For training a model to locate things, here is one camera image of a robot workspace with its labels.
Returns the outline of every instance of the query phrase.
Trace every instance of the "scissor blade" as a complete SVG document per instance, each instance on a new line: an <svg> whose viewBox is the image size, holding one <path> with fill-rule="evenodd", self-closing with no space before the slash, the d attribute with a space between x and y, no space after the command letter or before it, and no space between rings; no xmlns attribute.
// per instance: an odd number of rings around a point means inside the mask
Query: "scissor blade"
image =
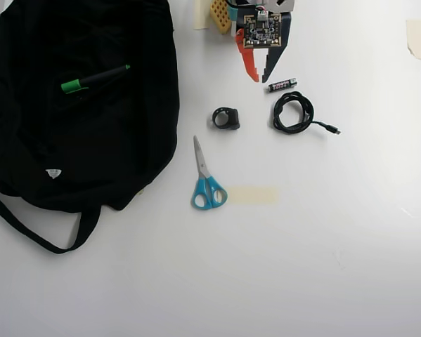
<svg viewBox="0 0 421 337"><path fill-rule="evenodd" d="M200 178L208 178L210 177L210 172L207 170L207 165L205 164L204 154L201 150L201 145L197 140L197 137L193 137L195 143L195 155L196 155L196 164L197 164L197 171L199 172Z"/></svg>

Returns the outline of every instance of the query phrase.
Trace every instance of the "black cable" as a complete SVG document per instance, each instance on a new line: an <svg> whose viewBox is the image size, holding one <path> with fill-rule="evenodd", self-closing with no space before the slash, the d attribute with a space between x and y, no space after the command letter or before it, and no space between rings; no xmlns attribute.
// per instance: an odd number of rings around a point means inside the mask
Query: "black cable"
<svg viewBox="0 0 421 337"><path fill-rule="evenodd" d="M280 121L280 114L282 113L284 105L293 101L297 101L299 102L299 104L301 104L302 118L298 124L292 126L285 126ZM286 93L281 98L279 98L276 105L274 106L273 125L277 130L288 133L290 135L294 135L296 133L301 133L302 131L305 131L311 124L318 124L319 126L325 128L327 131L335 133L337 135L341 133L340 130L338 130L338 128L336 128L335 126L324 124L321 121L314 121L314 114L315 110L313 109L313 105L311 104L308 98L305 98L298 91Z"/></svg>
<svg viewBox="0 0 421 337"><path fill-rule="evenodd" d="M229 0L226 0L227 6L232 7L232 8L237 8L237 9L257 9L258 6L260 5L234 5L232 4Z"/></svg>

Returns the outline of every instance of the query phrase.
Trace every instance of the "masking tape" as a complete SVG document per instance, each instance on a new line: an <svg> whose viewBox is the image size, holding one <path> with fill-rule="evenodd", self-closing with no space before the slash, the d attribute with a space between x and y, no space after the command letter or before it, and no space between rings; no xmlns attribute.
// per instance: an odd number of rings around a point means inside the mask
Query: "masking tape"
<svg viewBox="0 0 421 337"><path fill-rule="evenodd" d="M195 0L194 29L206 29L212 19L210 18L210 6L212 0Z"/></svg>
<svg viewBox="0 0 421 337"><path fill-rule="evenodd" d="M421 60L421 20L407 20L408 50Z"/></svg>
<svg viewBox="0 0 421 337"><path fill-rule="evenodd" d="M239 205L272 205L279 202L276 187L238 186L227 189L228 203Z"/></svg>

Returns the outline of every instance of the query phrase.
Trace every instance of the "backpack logo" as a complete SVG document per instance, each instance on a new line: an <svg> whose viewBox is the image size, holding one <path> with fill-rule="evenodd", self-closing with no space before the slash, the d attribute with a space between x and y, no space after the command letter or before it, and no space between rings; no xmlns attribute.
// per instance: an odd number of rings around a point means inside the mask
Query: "backpack logo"
<svg viewBox="0 0 421 337"><path fill-rule="evenodd" d="M62 170L46 170L46 172L48 172L52 179L56 179L60 174L62 174Z"/></svg>

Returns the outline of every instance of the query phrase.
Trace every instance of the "circuit board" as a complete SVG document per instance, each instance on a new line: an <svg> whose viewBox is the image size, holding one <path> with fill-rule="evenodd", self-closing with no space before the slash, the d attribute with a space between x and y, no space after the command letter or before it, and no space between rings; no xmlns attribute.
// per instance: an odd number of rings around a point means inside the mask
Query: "circuit board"
<svg viewBox="0 0 421 337"><path fill-rule="evenodd" d="M245 15L245 48L270 48L282 46L282 14L269 14L268 20L258 20L255 15Z"/></svg>

